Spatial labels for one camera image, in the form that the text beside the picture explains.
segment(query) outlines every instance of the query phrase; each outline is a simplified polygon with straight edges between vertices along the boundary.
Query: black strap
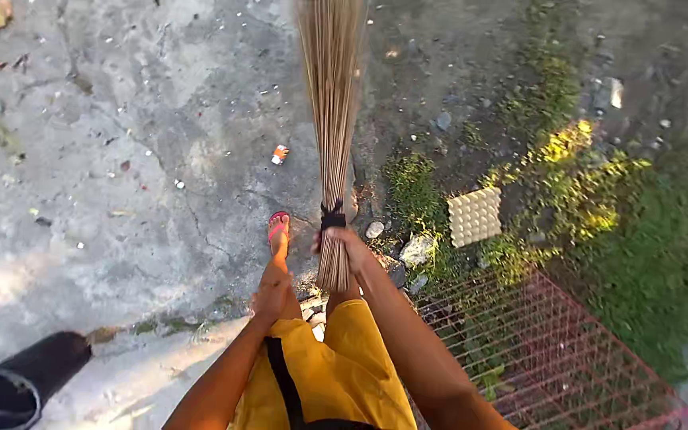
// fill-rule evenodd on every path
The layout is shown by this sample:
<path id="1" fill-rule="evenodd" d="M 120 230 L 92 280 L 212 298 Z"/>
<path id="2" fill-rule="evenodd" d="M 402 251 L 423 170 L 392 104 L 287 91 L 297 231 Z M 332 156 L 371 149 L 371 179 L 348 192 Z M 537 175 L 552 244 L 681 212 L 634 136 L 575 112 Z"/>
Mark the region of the black strap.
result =
<path id="1" fill-rule="evenodd" d="M 265 337 L 264 343 L 267 345 L 267 357 L 270 359 L 272 373 L 275 375 L 275 380 L 281 389 L 283 402 L 286 404 L 288 424 L 291 430 L 377 430 L 376 427 L 364 422 L 335 418 L 321 419 L 305 424 L 299 392 L 288 372 L 288 367 L 286 367 L 286 359 L 283 357 L 281 339 L 279 337 Z"/>
<path id="2" fill-rule="evenodd" d="M 283 395 L 283 402 L 286 404 L 288 423 L 291 426 L 291 430 L 303 430 L 304 415 L 301 411 L 301 399 L 299 398 L 299 392 L 296 390 L 296 384 L 293 383 L 293 379 L 288 373 L 286 360 L 283 358 L 281 340 L 278 337 L 265 337 L 264 343 L 267 345 L 267 357 L 270 359 L 272 373 L 275 374 L 275 380 L 278 382 L 278 386 L 281 387 L 281 394 Z"/>
<path id="3" fill-rule="evenodd" d="M 346 215 L 340 212 L 344 206 L 344 200 L 336 199 L 336 204 L 333 205 L 332 210 L 328 210 L 323 202 L 320 202 L 320 210 L 322 216 L 320 217 L 320 231 L 326 230 L 328 227 L 346 227 Z"/>

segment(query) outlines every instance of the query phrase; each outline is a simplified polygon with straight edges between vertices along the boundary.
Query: pink flip-flop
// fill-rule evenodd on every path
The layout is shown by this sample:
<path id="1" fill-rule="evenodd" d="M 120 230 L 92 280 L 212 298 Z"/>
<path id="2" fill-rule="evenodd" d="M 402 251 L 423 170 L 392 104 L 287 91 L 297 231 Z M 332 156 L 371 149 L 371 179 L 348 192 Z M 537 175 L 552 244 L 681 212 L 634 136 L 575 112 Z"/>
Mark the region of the pink flip-flop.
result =
<path id="1" fill-rule="evenodd" d="M 275 218 L 282 218 L 283 215 L 288 215 L 288 218 L 289 219 L 291 218 L 291 215 L 289 215 L 288 212 L 285 212 L 283 210 L 279 210 L 279 211 L 272 214 L 272 217 L 270 217 L 270 220 L 267 221 L 267 225 L 269 226 L 270 224 L 272 224 L 272 222 L 275 220 Z M 271 248 L 272 248 L 272 237 L 275 235 L 275 233 L 278 232 L 278 230 L 281 230 L 283 232 L 283 234 L 286 235 L 287 239 L 291 239 L 291 237 L 288 236 L 288 229 L 286 229 L 286 225 L 281 221 L 281 223 L 278 224 L 277 226 L 275 226 L 275 228 L 272 229 L 270 234 L 267 235 L 267 244 Z"/>

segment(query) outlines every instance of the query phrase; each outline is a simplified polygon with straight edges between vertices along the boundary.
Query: hand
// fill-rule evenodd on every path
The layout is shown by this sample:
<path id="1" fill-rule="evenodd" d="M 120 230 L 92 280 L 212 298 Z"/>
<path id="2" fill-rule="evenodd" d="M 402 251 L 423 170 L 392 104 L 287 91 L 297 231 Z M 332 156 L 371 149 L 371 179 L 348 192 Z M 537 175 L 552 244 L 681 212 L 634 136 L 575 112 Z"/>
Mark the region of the hand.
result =
<path id="1" fill-rule="evenodd" d="M 254 311 L 255 319 L 273 325 L 280 318 L 286 305 L 292 276 L 282 273 L 280 269 L 278 269 L 278 273 L 269 275 L 265 272 L 259 282 L 259 291 L 252 294 L 251 308 Z"/>
<path id="2" fill-rule="evenodd" d="M 346 247 L 346 253 L 349 257 L 349 271 L 353 275 L 357 275 L 362 271 L 362 268 L 370 260 L 375 261 L 373 252 L 368 245 L 366 245 L 352 230 L 341 227 L 329 227 L 322 234 L 326 239 L 341 240 Z M 320 234 L 315 235 L 314 243 L 312 244 L 312 252 L 320 252 Z"/>

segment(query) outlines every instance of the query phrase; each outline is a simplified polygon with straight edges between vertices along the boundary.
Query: black band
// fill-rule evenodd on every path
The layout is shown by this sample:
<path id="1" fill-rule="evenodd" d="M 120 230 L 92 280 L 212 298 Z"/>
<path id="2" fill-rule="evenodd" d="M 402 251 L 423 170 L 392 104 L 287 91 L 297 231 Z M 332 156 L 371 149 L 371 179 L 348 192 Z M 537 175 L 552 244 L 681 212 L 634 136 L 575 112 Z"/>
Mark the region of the black band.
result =
<path id="1" fill-rule="evenodd" d="M 344 206 L 344 200 L 336 199 L 336 204 L 333 205 L 332 210 L 328 210 L 323 202 L 320 202 L 320 210 L 322 216 L 320 217 L 320 231 L 326 230 L 328 227 L 346 227 L 346 215 L 341 212 Z"/>
<path id="2" fill-rule="evenodd" d="M 291 430 L 302 430 L 305 424 L 304 415 L 301 411 L 301 399 L 299 398 L 299 392 L 296 390 L 296 384 L 293 383 L 293 379 L 286 367 L 281 340 L 278 337 L 265 337 L 264 344 L 267 345 L 267 357 L 270 359 L 272 373 L 275 374 L 275 380 L 281 388 Z"/>

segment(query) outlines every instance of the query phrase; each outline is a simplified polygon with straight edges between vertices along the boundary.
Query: foot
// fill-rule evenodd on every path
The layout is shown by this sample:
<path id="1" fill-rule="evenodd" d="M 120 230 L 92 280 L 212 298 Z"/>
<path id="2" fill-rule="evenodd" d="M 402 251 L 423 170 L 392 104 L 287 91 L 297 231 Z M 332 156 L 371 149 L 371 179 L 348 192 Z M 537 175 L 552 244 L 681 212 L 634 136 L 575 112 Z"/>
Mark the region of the foot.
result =
<path id="1" fill-rule="evenodd" d="M 288 231 L 288 221 L 288 215 L 283 215 L 282 217 L 276 217 L 267 226 L 267 234 L 270 234 L 275 230 L 275 227 L 280 225 L 280 223 L 285 224 L 285 226 L 279 228 L 275 234 L 272 235 L 272 239 L 270 239 L 270 249 L 273 256 L 279 253 L 283 255 L 288 254 L 288 235 L 283 232 L 284 230 Z"/>

